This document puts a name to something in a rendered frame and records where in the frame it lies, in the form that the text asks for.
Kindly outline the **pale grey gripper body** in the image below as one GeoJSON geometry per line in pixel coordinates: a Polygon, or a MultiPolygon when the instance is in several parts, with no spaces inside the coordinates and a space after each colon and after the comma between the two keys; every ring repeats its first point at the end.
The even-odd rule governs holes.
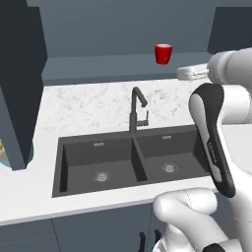
{"type": "Polygon", "coordinates": [[[177,79],[180,81],[194,81],[208,77],[207,63],[180,67],[177,69],[177,79]]]}

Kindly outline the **blue-grey base cabinet door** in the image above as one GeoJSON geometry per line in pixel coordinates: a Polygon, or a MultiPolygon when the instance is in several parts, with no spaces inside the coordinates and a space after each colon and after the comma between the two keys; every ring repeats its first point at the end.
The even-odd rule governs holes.
{"type": "Polygon", "coordinates": [[[138,252],[149,233],[151,205],[117,208],[52,220],[60,252],[138,252]]]}
{"type": "Polygon", "coordinates": [[[165,223],[160,221],[155,213],[154,210],[150,212],[150,221],[149,221],[149,233],[148,233],[148,246],[147,252],[153,252],[153,248],[155,246],[155,229],[159,229],[161,235],[163,235],[165,231],[165,223]]]}
{"type": "Polygon", "coordinates": [[[59,252],[51,220],[0,226],[0,252],[59,252]]]}

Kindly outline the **dark blue open cabinet door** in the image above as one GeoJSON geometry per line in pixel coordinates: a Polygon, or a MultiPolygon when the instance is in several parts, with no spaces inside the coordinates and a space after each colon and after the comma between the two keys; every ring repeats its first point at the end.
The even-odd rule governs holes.
{"type": "Polygon", "coordinates": [[[29,163],[46,60],[39,9],[0,0],[0,140],[14,170],[29,163]]]}

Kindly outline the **red cup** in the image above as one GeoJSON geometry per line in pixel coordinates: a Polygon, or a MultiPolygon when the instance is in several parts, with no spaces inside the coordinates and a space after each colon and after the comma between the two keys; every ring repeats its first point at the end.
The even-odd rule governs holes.
{"type": "Polygon", "coordinates": [[[155,48],[156,62],[165,65],[169,62],[173,46],[170,44],[157,44],[155,48]]]}

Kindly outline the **dark grey tap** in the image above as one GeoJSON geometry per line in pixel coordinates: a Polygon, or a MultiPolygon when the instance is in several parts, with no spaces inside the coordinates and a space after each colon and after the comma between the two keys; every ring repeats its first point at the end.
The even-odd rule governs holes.
{"type": "Polygon", "coordinates": [[[148,105],[148,102],[142,94],[141,90],[138,87],[134,87],[131,95],[131,111],[129,116],[129,132],[131,134],[135,134],[138,127],[149,125],[149,113],[146,113],[145,120],[138,120],[136,107],[137,100],[140,101],[143,107],[146,107],[148,105]]]}

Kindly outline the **dark grey double sink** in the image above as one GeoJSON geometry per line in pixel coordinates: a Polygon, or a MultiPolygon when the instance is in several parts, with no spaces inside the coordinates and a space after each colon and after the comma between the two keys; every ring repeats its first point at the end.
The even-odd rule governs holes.
{"type": "Polygon", "coordinates": [[[53,197],[142,186],[210,174],[193,125],[62,137],[53,197]]]}

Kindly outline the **teal bowl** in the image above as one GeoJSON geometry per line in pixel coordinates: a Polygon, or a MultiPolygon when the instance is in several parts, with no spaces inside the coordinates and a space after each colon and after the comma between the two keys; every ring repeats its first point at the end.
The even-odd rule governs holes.
{"type": "MultiPolygon", "coordinates": [[[[31,162],[33,158],[33,145],[31,145],[31,151],[30,151],[30,156],[29,156],[29,162],[31,162]]],[[[11,164],[8,160],[7,153],[5,151],[4,145],[2,143],[2,140],[0,139],[0,162],[8,167],[11,167],[11,164]]]]}

